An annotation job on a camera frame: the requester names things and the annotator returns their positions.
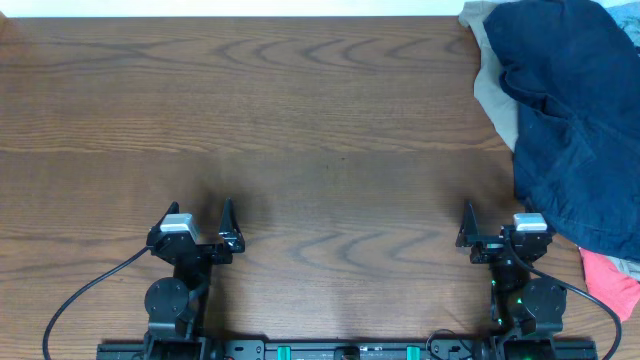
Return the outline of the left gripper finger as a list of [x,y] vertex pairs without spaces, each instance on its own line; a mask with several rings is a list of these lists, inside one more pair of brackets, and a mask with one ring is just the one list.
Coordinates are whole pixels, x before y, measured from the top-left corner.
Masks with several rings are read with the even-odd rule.
[[243,253],[245,251],[244,236],[239,228],[231,198],[227,198],[224,202],[218,234],[224,240],[231,253]]
[[165,220],[167,215],[171,215],[171,214],[178,214],[179,213],[179,204],[176,201],[173,201],[170,206],[168,207],[167,211],[165,212],[165,214],[160,218],[160,220],[158,221],[158,226],[161,226],[163,221]]

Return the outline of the navy blue shorts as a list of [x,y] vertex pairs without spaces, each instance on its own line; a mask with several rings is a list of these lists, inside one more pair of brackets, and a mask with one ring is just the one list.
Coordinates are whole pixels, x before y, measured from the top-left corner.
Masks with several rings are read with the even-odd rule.
[[519,200],[592,252],[639,259],[639,55],[593,1],[518,1],[484,21],[518,105]]

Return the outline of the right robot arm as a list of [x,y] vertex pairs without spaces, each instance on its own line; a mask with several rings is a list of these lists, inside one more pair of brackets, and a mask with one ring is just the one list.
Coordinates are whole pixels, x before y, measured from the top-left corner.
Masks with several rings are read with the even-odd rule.
[[483,235],[472,204],[464,205],[456,238],[470,250],[470,262],[491,272],[491,320],[498,325],[469,349],[472,359],[554,359],[553,336],[563,329],[566,291],[555,281],[532,277],[553,233],[539,213],[517,213],[497,235]]

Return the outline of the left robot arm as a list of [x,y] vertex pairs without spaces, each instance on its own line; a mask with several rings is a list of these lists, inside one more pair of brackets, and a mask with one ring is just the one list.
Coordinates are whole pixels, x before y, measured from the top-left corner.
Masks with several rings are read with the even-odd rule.
[[153,256],[173,266],[173,275],[146,292],[145,359],[225,357],[223,343],[205,334],[204,320],[212,268],[230,264],[234,254],[245,251],[231,199],[224,202],[218,236],[216,243],[200,244],[193,215],[182,213],[176,202],[150,229],[146,245]]

